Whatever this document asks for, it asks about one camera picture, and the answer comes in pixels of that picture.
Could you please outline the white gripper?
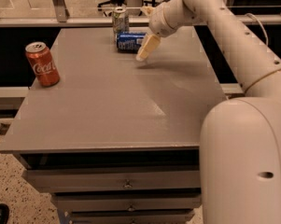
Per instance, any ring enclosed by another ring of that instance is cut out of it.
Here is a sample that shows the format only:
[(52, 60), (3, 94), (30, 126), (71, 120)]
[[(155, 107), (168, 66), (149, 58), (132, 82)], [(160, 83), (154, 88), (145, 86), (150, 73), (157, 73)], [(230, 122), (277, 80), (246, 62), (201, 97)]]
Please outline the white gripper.
[(143, 62), (148, 55), (161, 43), (161, 37), (167, 37), (175, 32), (165, 19), (165, 4), (157, 7), (142, 6), (140, 10), (149, 17), (148, 27), (154, 35), (146, 34), (140, 49), (137, 51), (136, 60)]

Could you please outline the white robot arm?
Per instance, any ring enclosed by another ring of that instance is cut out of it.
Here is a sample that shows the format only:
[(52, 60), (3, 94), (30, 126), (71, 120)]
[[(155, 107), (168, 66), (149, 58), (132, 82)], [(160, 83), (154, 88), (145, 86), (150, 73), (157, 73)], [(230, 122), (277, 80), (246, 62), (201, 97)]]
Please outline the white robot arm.
[(237, 81), (201, 129), (204, 224), (281, 224), (281, 59), (226, 0), (170, 0), (142, 10), (149, 29), (137, 60), (178, 28), (202, 21)]

